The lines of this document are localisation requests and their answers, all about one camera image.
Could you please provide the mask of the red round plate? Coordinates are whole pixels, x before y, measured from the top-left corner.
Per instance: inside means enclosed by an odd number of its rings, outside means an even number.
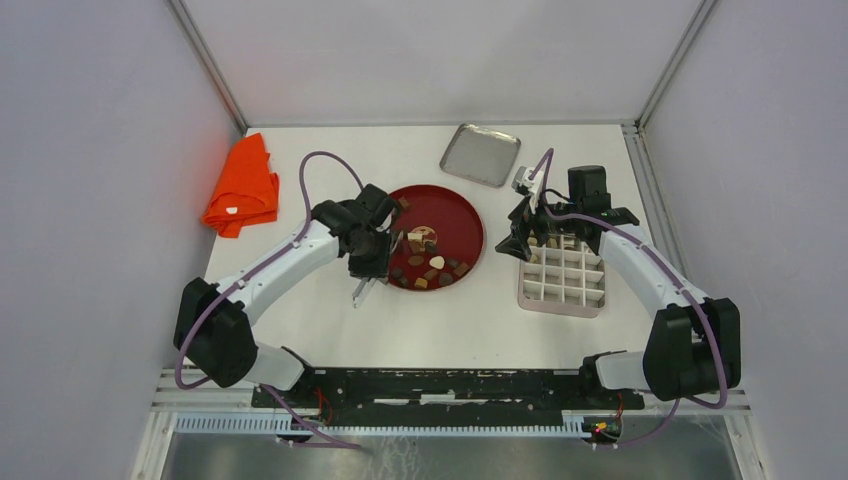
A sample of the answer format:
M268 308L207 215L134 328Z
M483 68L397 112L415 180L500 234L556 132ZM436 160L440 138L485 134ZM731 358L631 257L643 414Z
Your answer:
M423 184L402 187L390 197L400 206L400 213L392 226L398 243L389 264L388 284L406 291L431 292L450 288L465 279L485 246L484 225L471 203L448 188ZM411 231L424 233L424 241L408 241L406 235ZM442 270L430 267L433 256L445 258ZM470 270L457 277L453 270L462 262ZM438 285L438 276L443 272L454 277L453 284ZM426 290L414 287L418 277L428 280Z

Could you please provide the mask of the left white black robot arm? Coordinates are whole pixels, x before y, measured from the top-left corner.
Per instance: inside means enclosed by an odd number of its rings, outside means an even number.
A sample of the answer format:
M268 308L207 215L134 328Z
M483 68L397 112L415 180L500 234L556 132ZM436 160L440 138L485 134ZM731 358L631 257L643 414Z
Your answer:
M345 259L359 284L359 306L373 285L386 281L398 242L391 227L400 204L368 184L351 200L326 200L310 209L299 231L252 264L217 282L202 278L183 289L174 346L221 388L240 381L275 387L290 407L306 405L314 394L309 364L285 347L255 341L252 328L282 295L319 268Z

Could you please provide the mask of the pink tin box with dividers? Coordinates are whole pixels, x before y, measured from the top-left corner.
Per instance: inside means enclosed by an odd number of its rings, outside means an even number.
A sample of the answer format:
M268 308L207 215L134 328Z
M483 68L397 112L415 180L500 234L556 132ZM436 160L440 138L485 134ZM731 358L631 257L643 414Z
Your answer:
M519 263L518 306L526 311L595 318L606 306L606 270L600 256L572 234L530 236L531 257Z

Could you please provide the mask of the silver serving tongs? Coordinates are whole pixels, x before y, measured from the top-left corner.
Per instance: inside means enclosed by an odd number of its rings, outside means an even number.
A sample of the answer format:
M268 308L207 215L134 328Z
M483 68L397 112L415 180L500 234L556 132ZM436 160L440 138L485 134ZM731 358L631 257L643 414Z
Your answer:
M377 278L363 278L360 280L357 287L352 292L352 306L354 308L359 308L363 304L377 281Z

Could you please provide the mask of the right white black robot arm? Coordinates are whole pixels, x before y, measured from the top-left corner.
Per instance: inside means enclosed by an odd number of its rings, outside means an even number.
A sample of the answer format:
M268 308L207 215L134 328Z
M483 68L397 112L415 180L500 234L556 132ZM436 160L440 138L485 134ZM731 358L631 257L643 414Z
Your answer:
M531 237L572 235L625 281L653 317L642 350L585 358L577 382L580 400L602 408L618 390L633 390L662 401L724 407L741 381L737 305L695 287L653 246L629 209L613 206L603 167L569 169L568 196L558 203L545 198L549 167L544 161L516 173L512 188L522 199L508 216L509 234L496 252L528 261Z

